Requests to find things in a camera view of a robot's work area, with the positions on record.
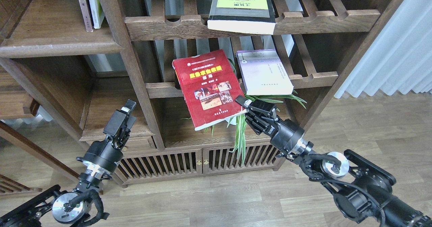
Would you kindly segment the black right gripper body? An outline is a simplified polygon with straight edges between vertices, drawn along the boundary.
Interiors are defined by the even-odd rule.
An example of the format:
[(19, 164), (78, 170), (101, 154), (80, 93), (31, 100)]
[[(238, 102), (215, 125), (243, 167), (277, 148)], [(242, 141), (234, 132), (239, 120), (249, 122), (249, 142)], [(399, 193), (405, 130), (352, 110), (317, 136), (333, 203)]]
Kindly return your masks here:
[(265, 101), (245, 101), (246, 122), (256, 134), (268, 135), (270, 144), (284, 156), (288, 154), (304, 155), (304, 129), (293, 121), (282, 120), (276, 114), (276, 105)]

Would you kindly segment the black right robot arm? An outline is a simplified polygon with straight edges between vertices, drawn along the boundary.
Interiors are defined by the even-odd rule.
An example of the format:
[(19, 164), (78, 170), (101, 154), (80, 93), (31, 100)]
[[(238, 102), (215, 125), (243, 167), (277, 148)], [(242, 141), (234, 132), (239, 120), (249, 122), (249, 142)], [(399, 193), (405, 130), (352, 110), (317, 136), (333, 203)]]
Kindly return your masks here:
[(431, 218), (392, 194), (396, 179), (389, 172), (347, 149), (319, 154), (304, 140), (304, 129), (282, 120), (274, 104), (238, 96), (247, 110), (246, 122), (256, 134), (270, 136), (270, 144), (298, 165), (310, 181), (319, 182), (332, 195), (345, 218), (361, 223), (374, 217), (381, 227), (430, 227)]

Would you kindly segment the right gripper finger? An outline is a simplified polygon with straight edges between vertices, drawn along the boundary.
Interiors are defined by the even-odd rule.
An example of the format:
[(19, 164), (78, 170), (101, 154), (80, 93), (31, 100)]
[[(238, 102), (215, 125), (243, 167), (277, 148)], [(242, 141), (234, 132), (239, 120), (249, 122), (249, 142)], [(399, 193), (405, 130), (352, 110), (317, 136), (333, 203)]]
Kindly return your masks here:
[(237, 96), (235, 101), (236, 103), (241, 105), (245, 110), (250, 110), (250, 105), (253, 102), (251, 99), (247, 99), (242, 95)]

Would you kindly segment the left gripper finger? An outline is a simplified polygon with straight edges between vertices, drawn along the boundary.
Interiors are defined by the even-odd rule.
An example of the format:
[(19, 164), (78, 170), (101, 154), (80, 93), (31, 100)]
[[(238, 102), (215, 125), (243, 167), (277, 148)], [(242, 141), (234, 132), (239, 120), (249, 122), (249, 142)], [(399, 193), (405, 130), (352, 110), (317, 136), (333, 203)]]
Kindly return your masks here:
[(136, 102), (130, 99), (127, 100), (126, 104), (122, 107), (122, 111), (125, 113), (131, 113), (136, 107)]

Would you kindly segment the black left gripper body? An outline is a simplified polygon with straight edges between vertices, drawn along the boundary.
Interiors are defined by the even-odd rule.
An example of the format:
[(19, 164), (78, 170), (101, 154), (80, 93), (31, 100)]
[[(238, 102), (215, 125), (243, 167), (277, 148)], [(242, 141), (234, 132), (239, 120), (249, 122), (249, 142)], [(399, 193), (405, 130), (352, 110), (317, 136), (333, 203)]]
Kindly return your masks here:
[(102, 177), (115, 171), (123, 158), (122, 149), (129, 139), (135, 121), (136, 117), (131, 115), (131, 110), (116, 110), (113, 113), (103, 130), (105, 139), (94, 141), (84, 157), (77, 157), (77, 160), (87, 167), (85, 174)]

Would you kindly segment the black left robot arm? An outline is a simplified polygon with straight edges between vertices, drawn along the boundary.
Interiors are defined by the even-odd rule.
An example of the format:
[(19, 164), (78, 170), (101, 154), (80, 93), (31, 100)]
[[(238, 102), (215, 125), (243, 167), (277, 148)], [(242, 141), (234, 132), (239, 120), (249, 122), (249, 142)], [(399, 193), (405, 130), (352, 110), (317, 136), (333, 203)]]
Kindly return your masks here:
[(103, 130), (105, 139), (94, 141), (83, 157), (77, 157), (77, 161), (86, 165), (86, 171), (71, 192), (61, 191), (55, 185), (3, 215), (1, 226), (40, 227), (40, 218), (50, 211), (57, 222), (72, 227), (87, 227), (106, 220), (109, 213), (104, 211), (99, 195), (102, 180), (111, 179), (123, 158), (122, 149), (136, 121), (131, 115), (135, 107), (136, 102), (128, 100), (116, 110)]

